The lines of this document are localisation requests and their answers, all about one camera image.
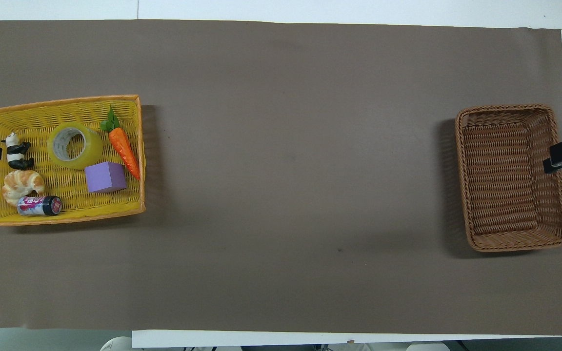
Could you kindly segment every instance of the wicker basket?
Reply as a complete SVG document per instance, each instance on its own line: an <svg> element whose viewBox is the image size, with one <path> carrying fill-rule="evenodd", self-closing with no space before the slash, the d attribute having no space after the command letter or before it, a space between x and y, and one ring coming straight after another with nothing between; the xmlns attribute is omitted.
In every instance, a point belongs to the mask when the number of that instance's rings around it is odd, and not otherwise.
<svg viewBox="0 0 562 351"><path fill-rule="evenodd" d="M562 244L562 175L545 174L542 164L558 142L548 106L464 109L456 140L466 232L475 250Z"/></svg>
<svg viewBox="0 0 562 351"><path fill-rule="evenodd" d="M136 180L125 170L126 189L106 194L89 193L84 171L60 167L51 162L47 153L47 139L50 132L61 123L80 122L100 132L103 153L99 162L122 163L108 141L107 133L100 131L100 122L107 118L110 106L118 116L138 158L140 180ZM64 209L54 217L24 217L18 214L16 208L8 205L1 196L4 177L13 171L4 156L0 160L0 226L84 222L145 211L145 155L141 105L137 95L71 98L0 108L0 140L13 131L21 141L31 142L27 157L33 157L36 161L33 171L44 178L47 195L62 198ZM78 140L71 142L69 147L72 152L80 152L82 145L83 141Z"/></svg>

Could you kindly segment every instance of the basket rim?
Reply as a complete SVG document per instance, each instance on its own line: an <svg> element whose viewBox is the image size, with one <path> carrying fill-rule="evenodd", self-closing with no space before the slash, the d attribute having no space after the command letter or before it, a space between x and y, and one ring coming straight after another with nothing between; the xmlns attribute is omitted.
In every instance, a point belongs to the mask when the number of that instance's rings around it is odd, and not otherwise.
<svg viewBox="0 0 562 351"><path fill-rule="evenodd" d="M11 112L11 111L22 111L25 109L33 109L36 107L45 106L60 106L66 104L76 104L78 102L94 102L94 101L105 101L105 100L130 100L136 104L136 111L138 115L138 124L136 125L136 133L138 134L138 150L141 154L144 154L144 140L142 131L142 105L140 103L140 96L138 94L124 94L124 95L102 95L102 96L88 96L88 97L75 97L75 98L62 98L60 100L49 100L42 102L32 102L30 104L20 104L14 106L0 107L0 113ZM145 157L138 157L138 166L141 170L145 169ZM139 214L146 211L145 206L145 184L146 172L140 173L139 189L140 189L140 206L136 209L130 209L127 211L122 211L118 213L95 215L95 216L85 216L78 218L66 218L66 219L49 219L49 220L28 220L23 222L5 221L0 222L0 227L11 227L11 226L22 226L22 225L42 225L42 224L64 224L64 223L74 223L74 222L87 222L91 220L99 220L105 218L123 217L127 215Z"/></svg>
<svg viewBox="0 0 562 351"><path fill-rule="evenodd" d="M470 198L466 196L468 193L468 172L466 165L466 158L463 153L464 146L462 144L462 132L467 126L467 117L473 113L482 112L492 112L492 111L526 111L531 109L543 109L548 114L550 124L551 124L551 138L553 138L554 143L558 142L558 135L556 133L556 120L554 111L546 104L516 104L516 105L484 105L484 106L474 106L459 111L459 114L455 118L455 143L457 145L457 158L459 159L459 183L461 191L462 209L463 217L465 222L465 233L468 240L468 244L480 252L506 252L506 251L522 251L522 250L537 250L546 249L549 247L558 247L562 245L562 239L556 242L551 242L549 244L537 244L537 245L505 245L502 247L482 247L478 245L475 241L475 235L472 233L470 227L470 216L471 216L471 204ZM559 188L559 203L562 210L562 173L555 174L557 178L557 184Z"/></svg>

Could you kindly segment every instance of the toy food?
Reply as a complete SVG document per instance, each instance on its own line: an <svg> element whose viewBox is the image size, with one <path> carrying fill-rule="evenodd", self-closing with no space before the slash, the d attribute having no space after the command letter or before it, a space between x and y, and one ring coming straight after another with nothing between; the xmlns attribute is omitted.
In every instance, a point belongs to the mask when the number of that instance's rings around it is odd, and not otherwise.
<svg viewBox="0 0 562 351"><path fill-rule="evenodd" d="M29 142L20 142L19 136L12 132L5 140L1 142L6 143L6 157L8 166L14 169L30 169L34 166L34 158L25 159L25 153L32 144Z"/></svg>
<svg viewBox="0 0 562 351"><path fill-rule="evenodd" d="M9 205L16 207L19 199L32 191L36 191L38 196L44 195L45 184L40 174L34 171L13 171L4 178L1 195Z"/></svg>
<svg viewBox="0 0 562 351"><path fill-rule="evenodd" d="M110 106L110 111L107 113L107 120L101 122L101 130L107 131L107 136L110 139L112 147L119 153L120 157L125 164L125 167L134 176L134 178L140 180L140 169L138 168L138 161L136 161L136 156L134 156L134 151L131 149L129 140L123 128L120 127L120 122Z"/></svg>

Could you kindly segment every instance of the toy carrot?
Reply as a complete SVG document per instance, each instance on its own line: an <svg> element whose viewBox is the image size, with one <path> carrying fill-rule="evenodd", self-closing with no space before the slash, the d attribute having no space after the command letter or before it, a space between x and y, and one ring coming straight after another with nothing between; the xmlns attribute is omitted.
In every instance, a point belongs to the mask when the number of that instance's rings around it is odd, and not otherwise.
<svg viewBox="0 0 562 351"><path fill-rule="evenodd" d="M134 176L134 178L140 180L140 169L138 168L138 161L136 161L136 156L134 156L134 151L129 145L129 140L123 128L120 127L120 122L112 106L110 106L110 111L107 113L107 120L101 122L101 130L107 131L107 137L112 143L112 147L119 153L120 157L125 163L125 167L129 169L129 172Z"/></svg>

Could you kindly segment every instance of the panda figurine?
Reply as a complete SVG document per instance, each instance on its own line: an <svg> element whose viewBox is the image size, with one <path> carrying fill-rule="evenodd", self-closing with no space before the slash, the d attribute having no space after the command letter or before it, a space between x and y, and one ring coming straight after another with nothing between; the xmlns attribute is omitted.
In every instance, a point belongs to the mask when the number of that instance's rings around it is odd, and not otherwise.
<svg viewBox="0 0 562 351"><path fill-rule="evenodd" d="M6 153L8 166L14 169L21 169L23 171L30 169L34 166L34 158L25 159L25 153L32 144L29 142L20 142L19 136L14 132L6 137L6 140L1 142L6 143Z"/></svg>

